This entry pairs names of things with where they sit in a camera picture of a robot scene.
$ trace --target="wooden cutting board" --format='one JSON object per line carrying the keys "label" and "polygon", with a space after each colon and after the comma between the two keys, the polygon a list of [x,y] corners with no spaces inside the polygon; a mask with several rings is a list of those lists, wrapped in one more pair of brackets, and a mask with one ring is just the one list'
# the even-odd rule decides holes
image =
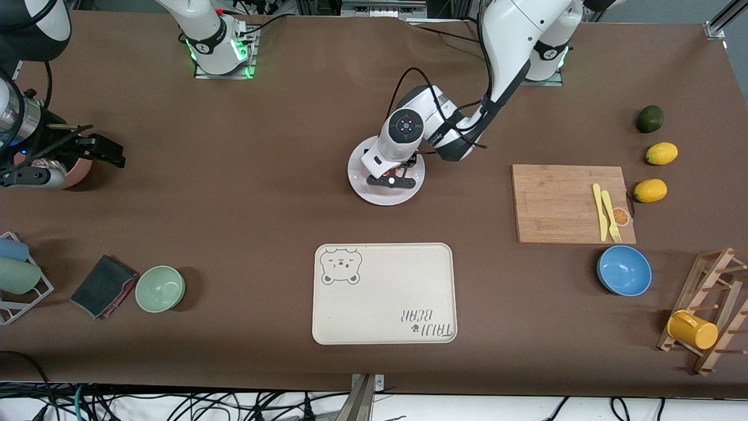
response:
{"label": "wooden cutting board", "polygon": [[[621,167],[513,165],[519,242],[603,244],[592,194],[594,183],[610,193],[613,208],[631,214]],[[609,225],[604,208],[603,213]],[[624,244],[637,243],[633,223],[619,230]],[[610,234],[605,243],[614,243]]]}

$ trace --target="yellow lemon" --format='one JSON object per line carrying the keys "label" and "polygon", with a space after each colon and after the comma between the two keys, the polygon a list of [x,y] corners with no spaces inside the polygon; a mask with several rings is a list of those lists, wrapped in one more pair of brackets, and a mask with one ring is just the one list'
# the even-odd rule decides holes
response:
{"label": "yellow lemon", "polygon": [[678,148],[670,142],[661,142],[647,150],[647,162],[656,166],[671,163],[678,156]]}
{"label": "yellow lemon", "polygon": [[662,180],[652,178],[637,184],[634,189],[634,199],[642,203],[656,202],[667,194],[667,186]]}

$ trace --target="lime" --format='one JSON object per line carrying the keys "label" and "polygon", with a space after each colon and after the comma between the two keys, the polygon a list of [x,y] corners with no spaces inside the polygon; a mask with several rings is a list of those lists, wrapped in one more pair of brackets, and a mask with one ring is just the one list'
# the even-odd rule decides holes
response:
{"label": "lime", "polygon": [[652,133],[662,127],[665,113],[658,106],[646,106],[637,118],[637,129],[642,133]]}

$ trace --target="blue bowl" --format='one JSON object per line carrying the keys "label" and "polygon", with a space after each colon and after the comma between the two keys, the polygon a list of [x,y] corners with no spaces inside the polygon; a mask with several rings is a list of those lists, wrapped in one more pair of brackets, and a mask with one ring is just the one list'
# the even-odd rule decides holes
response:
{"label": "blue bowl", "polygon": [[598,278],[612,292],[626,297],[643,294],[652,283],[652,268],[639,250],[613,246],[598,260]]}

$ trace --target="green bowl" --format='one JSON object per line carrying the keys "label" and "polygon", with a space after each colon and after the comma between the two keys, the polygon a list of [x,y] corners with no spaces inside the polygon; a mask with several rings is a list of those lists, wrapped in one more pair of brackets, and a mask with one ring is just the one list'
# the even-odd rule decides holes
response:
{"label": "green bowl", "polygon": [[143,273],[135,286],[135,300],[149,313],[173,308],[185,294],[185,280],[169,266],[152,267]]}

